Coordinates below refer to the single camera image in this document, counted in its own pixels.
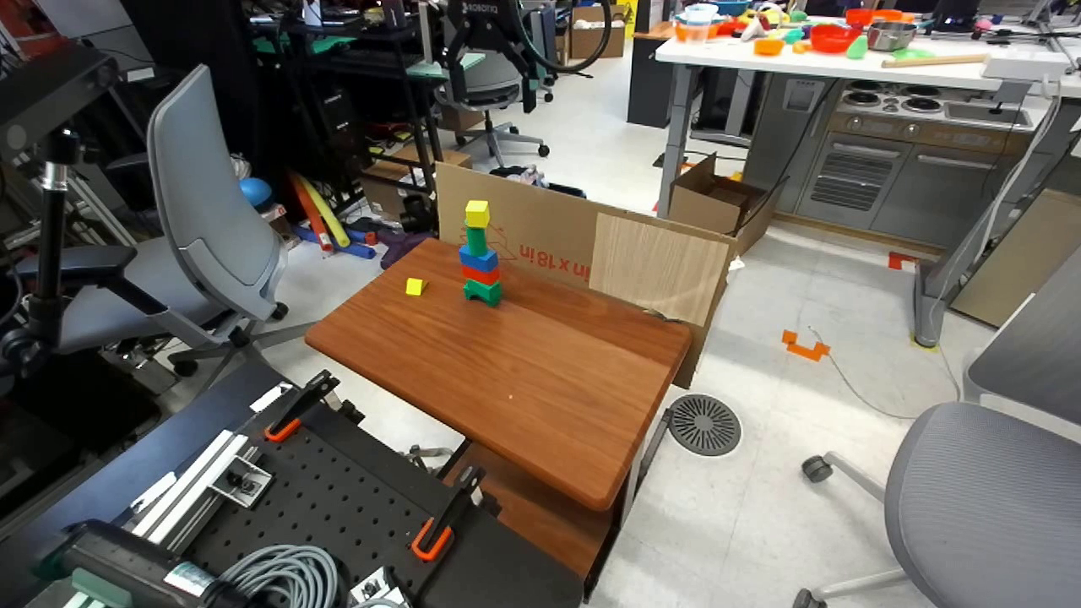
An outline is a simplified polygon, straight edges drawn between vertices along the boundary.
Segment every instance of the cable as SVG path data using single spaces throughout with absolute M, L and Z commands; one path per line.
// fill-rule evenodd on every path
M 337 564 L 313 545 L 270 545 L 223 571 L 223 582 L 240 593 L 278 598 L 287 608 L 335 608 L 337 604 Z

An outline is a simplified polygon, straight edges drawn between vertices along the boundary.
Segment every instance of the pegboard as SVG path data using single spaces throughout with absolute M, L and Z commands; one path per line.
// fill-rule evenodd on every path
M 341 588 L 376 567 L 393 567 L 410 593 L 427 588 L 433 567 L 410 554 L 410 541 L 430 512 L 385 486 L 348 450 L 305 424 L 281 450 L 265 445 L 259 466 L 273 474 L 273 484 L 252 510 L 225 503 L 205 525 L 191 546 L 195 564 L 220 573 L 268 545 L 317 545 L 335 554 Z

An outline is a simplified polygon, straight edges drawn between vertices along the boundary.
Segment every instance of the white floor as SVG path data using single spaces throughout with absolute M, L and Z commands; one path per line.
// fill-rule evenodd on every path
M 502 116 L 531 135 L 546 135 L 555 147 L 544 163 L 531 154 L 508 154 L 508 163 L 540 167 L 552 181 L 648 213 L 660 189 L 653 163 L 666 130 L 626 123 L 630 58 L 603 62 L 590 74 L 566 79 L 559 102 L 535 116 Z M 719 460 L 692 456 L 675 439 L 662 443 L 590 593 L 596 608 L 776 608 L 790 604 L 805 583 L 893 567 L 883 507 L 845 481 L 809 486 L 796 466 L 830 450 L 883 481 L 908 420 L 961 394 L 961 371 L 989 331 L 945 316 L 944 344 L 916 348 L 906 308 L 912 275 L 889 270 L 885 254 L 885 244 L 794 223 L 773 223 L 746 254 L 746 267 L 730 276 L 692 383 L 692 393 L 737 409 L 745 443 Z M 293 245 L 281 299 L 293 308 L 292 321 L 317 321 L 376 275 L 376 260 Z M 781 331 L 830 344 L 830 359 L 786 353 Z M 341 394 L 370 415 L 366 428 L 394 450 L 461 439 L 305 340 L 265 353 L 293 383 L 332 367 L 344 379 Z M 898 583 L 830 604 L 928 600 Z

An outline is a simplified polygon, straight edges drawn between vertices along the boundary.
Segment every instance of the gray office chair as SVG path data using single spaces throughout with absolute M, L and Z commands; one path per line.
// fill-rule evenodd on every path
M 186 340 L 191 353 L 215 353 L 257 321 L 287 313 L 273 299 L 281 239 L 240 196 L 205 69 L 159 102 L 147 147 L 165 236 L 139 244 L 126 267 L 142 295 L 73 295 L 62 316 L 62 353 L 164 335 Z
M 1081 423 L 1081 250 L 969 364 L 969 383 Z M 805 462 L 820 484 L 836 456 Z M 1081 443 L 977 403 L 918 415 L 893 462 L 885 530 L 898 571 L 800 591 L 796 608 L 908 576 L 939 608 L 1081 604 Z
M 552 154 L 544 138 L 522 135 L 518 125 L 492 125 L 492 112 L 522 102 L 522 74 L 502 53 L 486 51 L 481 64 L 468 69 L 468 96 L 457 99 L 452 88 L 443 88 L 439 102 L 462 112 L 483 112 L 483 130 L 461 135 L 461 144 L 483 138 L 486 154 L 498 160 L 498 167 L 502 167 L 500 144 L 509 143 L 536 144 L 540 160 Z

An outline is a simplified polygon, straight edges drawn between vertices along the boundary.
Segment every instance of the white table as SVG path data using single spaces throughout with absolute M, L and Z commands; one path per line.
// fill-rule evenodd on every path
M 916 51 L 928 51 L 933 58 L 948 53 L 988 53 L 988 64 L 936 64 L 936 69 L 883 69 L 883 53 L 864 53 L 864 62 L 849 62 L 845 53 L 794 53 L 784 47 L 776 58 L 755 53 L 755 45 L 745 45 L 737 37 L 706 40 L 706 45 L 662 45 L 656 62 L 671 64 L 671 109 L 668 109 L 668 143 L 666 143 L 666 163 L 662 163 L 662 189 L 660 189 L 660 217 L 668 213 L 671 203 L 671 181 L 683 167 L 685 152 L 685 128 L 692 112 L 692 83 L 702 69 L 727 69 L 727 71 L 766 71 L 766 74 L 800 74 L 800 79 L 845 79 L 845 81 L 895 81 L 895 83 L 933 83 L 933 88 L 973 88 L 973 92 L 1000 92 L 1002 74 L 1011 79 L 1038 79 L 1046 83 L 1059 83 L 1055 109 L 1061 99 L 1078 102 L 1081 109 L 1081 79 L 1065 71 L 1078 64 L 1072 53 L 1055 51 L 1046 45 L 1023 45 L 1015 40 L 1011 47 L 989 47 L 984 40 L 928 40 L 918 37 L 912 45 Z M 1065 123 L 1055 128 L 1073 128 L 1073 112 L 1051 112 L 1046 123 Z M 989 209 L 981 217 L 981 223 L 969 228 L 969 236 L 944 255 L 936 267 L 925 267 L 912 285 L 912 313 L 916 328 L 912 339 L 918 344 L 936 344 L 944 331 L 945 296 L 957 290 L 961 276 L 969 270 L 969 262 L 984 254 L 984 244 L 989 228 L 997 227 L 997 207 L 1002 203 L 1011 189 L 1011 178 L 1002 181 L 1000 196 L 989 203 Z

